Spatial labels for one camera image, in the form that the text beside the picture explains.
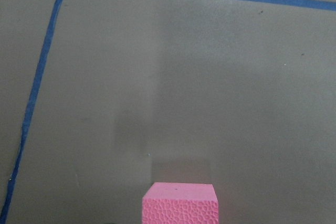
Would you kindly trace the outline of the red foam block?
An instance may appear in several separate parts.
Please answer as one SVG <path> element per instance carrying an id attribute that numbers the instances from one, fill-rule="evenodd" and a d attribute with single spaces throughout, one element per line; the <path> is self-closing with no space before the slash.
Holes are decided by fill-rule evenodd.
<path id="1" fill-rule="evenodd" d="M 142 223 L 219 223 L 213 185 L 155 182 L 142 198 Z"/>

